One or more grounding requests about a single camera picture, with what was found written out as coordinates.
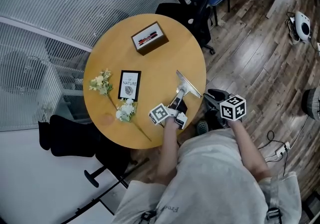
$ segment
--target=gray shirt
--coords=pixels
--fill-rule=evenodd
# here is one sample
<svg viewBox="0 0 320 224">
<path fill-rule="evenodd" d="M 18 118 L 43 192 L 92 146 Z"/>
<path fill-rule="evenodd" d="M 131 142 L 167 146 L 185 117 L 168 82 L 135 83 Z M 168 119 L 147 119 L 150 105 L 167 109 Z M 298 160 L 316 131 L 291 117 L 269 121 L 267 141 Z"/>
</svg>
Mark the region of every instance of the gray shirt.
<svg viewBox="0 0 320 224">
<path fill-rule="evenodd" d="M 297 224 L 301 200 L 295 173 L 256 182 L 243 166 L 231 129 L 186 141 L 178 153 L 177 175 L 166 187 L 132 181 L 113 224 L 139 223 L 156 211 L 156 224 L 265 224 L 276 202 L 283 224 Z"/>
</svg>

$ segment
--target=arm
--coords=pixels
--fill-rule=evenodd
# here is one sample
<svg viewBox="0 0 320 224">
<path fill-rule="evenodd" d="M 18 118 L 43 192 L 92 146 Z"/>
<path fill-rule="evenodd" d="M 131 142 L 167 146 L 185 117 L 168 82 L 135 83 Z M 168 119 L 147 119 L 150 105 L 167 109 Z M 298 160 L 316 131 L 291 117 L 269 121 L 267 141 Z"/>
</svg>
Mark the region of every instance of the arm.
<svg viewBox="0 0 320 224">
<path fill-rule="evenodd" d="M 163 131 L 163 144 L 155 182 L 168 185 L 177 174 L 178 144 L 177 129 L 179 125 L 174 118 L 167 118 Z"/>
<path fill-rule="evenodd" d="M 228 124 L 235 134 L 235 140 L 239 146 L 244 167 L 249 170 L 257 182 L 263 178 L 271 177 L 271 173 L 265 159 L 254 145 L 242 123 L 239 120 L 228 120 Z"/>
</svg>

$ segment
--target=round wooden table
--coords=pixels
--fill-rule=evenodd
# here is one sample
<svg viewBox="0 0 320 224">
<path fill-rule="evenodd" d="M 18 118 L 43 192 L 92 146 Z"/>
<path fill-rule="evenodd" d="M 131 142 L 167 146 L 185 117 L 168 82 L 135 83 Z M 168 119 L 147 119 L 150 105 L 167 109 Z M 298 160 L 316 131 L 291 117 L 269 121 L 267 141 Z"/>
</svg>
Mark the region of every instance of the round wooden table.
<svg viewBox="0 0 320 224">
<path fill-rule="evenodd" d="M 169 42 L 145 56 L 139 54 L 131 36 L 157 21 Z M 109 96 L 89 90 L 89 81 L 108 68 L 113 90 Z M 121 70 L 141 71 L 138 105 L 132 122 L 116 119 Z M 108 30 L 96 43 L 87 61 L 83 93 L 88 113 L 96 127 L 110 140 L 133 149 L 147 149 L 162 144 L 163 127 L 154 125 L 149 112 L 158 104 L 168 106 L 176 95 L 180 80 L 179 70 L 203 94 L 206 86 L 206 65 L 202 50 L 193 35 L 179 22 L 159 14 L 141 14 L 129 17 Z M 189 93 L 184 98 L 188 107 L 187 125 L 196 115 L 202 99 Z M 106 116 L 114 117 L 106 124 Z"/>
</svg>

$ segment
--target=wooden floor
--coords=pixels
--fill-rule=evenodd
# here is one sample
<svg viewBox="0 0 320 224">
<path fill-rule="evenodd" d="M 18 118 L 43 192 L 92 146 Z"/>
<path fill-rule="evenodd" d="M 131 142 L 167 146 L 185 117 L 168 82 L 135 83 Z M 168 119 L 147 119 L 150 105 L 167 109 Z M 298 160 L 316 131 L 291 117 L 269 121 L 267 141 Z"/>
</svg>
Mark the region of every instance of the wooden floor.
<svg viewBox="0 0 320 224">
<path fill-rule="evenodd" d="M 285 24 L 287 12 L 297 10 L 311 20 L 313 44 L 320 41 L 320 0 L 284 0 L 270 19 L 266 13 L 273 0 L 231 0 L 218 6 L 218 26 L 211 28 L 212 43 L 216 50 L 210 55 L 203 49 L 207 70 L 207 89 L 218 88 L 239 94 L 247 101 L 245 127 L 257 146 L 264 145 L 269 130 L 275 139 L 289 141 L 286 172 L 298 175 L 301 198 L 305 199 L 320 185 L 320 122 L 307 119 L 301 110 L 301 98 L 306 89 L 320 81 L 320 57 L 310 43 L 292 45 Z M 202 106 L 193 124 L 203 117 Z M 194 136 L 189 126 L 180 136 L 183 142 Z M 271 156 L 280 147 L 271 143 L 261 150 Z M 149 155 L 151 161 L 136 173 L 133 179 L 151 180 L 159 156 L 158 149 L 136 152 Z M 269 163 L 275 174 L 282 174 L 285 160 Z"/>
</svg>

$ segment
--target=brown tissue box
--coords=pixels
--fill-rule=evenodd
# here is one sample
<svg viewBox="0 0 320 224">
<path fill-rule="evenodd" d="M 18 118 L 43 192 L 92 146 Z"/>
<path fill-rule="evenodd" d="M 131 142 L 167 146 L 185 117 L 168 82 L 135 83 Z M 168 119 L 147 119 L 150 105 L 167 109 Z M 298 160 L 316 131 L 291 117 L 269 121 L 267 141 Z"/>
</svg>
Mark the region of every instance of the brown tissue box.
<svg viewBox="0 0 320 224">
<path fill-rule="evenodd" d="M 158 22 L 143 28 L 131 36 L 131 39 L 136 51 L 141 55 L 146 55 L 169 41 Z"/>
</svg>

